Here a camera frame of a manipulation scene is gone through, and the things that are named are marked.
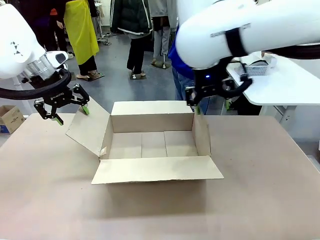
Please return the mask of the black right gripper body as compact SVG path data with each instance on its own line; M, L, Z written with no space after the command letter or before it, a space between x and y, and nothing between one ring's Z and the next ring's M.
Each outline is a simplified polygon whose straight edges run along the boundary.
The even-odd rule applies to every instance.
M206 69L194 69L194 87L197 98L211 97L216 94L216 88L222 88L222 81L227 78L224 65L216 64Z

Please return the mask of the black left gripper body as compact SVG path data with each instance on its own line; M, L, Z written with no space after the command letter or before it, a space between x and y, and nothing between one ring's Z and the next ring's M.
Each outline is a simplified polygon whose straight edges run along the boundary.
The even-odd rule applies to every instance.
M61 90L51 93L49 96L43 97L43 102L52 108L61 108L72 104L74 101L73 92L69 87L64 87Z

